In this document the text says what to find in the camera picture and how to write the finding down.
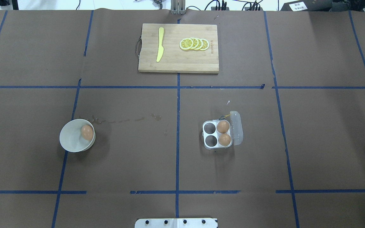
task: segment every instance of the clear plastic egg holder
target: clear plastic egg holder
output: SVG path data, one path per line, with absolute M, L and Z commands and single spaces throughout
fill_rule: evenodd
M 217 125 L 221 121 L 227 121 L 229 123 L 229 130 L 226 132 L 231 138 L 230 143 L 227 146 L 223 146 L 219 143 L 220 133 L 217 130 Z M 204 137 L 205 148 L 217 149 L 217 148 L 228 148 L 233 145 L 240 145 L 243 141 L 243 129 L 242 120 L 240 114 L 237 111 L 230 111 L 229 120 L 212 120 L 205 121 L 202 125 L 202 136 Z

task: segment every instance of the label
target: label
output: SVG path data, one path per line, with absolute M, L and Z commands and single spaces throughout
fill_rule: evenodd
M 213 40 L 210 41 L 210 53 L 213 54 Z
M 301 11 L 308 9 L 304 2 L 289 4 L 292 11 Z

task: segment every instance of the water stain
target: water stain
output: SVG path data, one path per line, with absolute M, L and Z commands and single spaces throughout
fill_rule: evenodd
M 152 113 L 150 116 L 153 117 L 156 121 L 160 121 L 161 120 L 161 115 L 154 115 Z
M 121 121 L 119 121 L 119 123 L 122 123 L 122 122 L 128 122 L 128 121 L 130 121 L 130 119 L 127 119 L 127 120 L 121 120 Z
M 167 136 L 167 128 L 168 128 L 168 124 L 167 126 L 165 127 L 165 131 L 164 131 L 164 135 Z
M 142 121 L 144 120 L 144 117 L 140 118 L 140 119 L 136 119 L 135 121 Z
M 90 119 L 85 119 L 85 120 L 89 121 L 91 124 L 101 124 L 101 123 L 103 123 L 103 122 L 105 122 L 105 121 L 106 121 L 106 120 L 102 120 L 102 121 L 100 121 L 100 120 L 99 120 L 99 118 L 98 118 L 98 117 L 97 117 L 97 118 L 95 118 L 95 116 L 94 116 L 94 115 L 92 115 L 92 120 L 90 120 Z

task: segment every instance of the white bowl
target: white bowl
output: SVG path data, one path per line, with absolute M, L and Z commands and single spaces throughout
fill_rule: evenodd
M 81 128 L 84 125 L 90 125 L 93 128 L 94 136 L 91 141 L 85 140 L 81 136 Z M 60 144 L 68 152 L 80 152 L 89 149 L 95 142 L 94 126 L 87 120 L 72 120 L 61 129 Z

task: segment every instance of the brown egg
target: brown egg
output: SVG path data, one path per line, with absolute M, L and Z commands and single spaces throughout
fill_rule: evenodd
M 225 120 L 220 121 L 216 126 L 216 129 L 218 129 L 220 133 L 226 133 L 229 130 L 229 122 Z
M 219 144 L 221 144 L 222 146 L 229 145 L 230 141 L 231 141 L 231 139 L 228 134 L 221 134 L 219 136 Z
M 84 125 L 81 128 L 81 136 L 87 140 L 87 141 L 91 141 L 93 140 L 94 137 L 94 130 L 90 125 Z

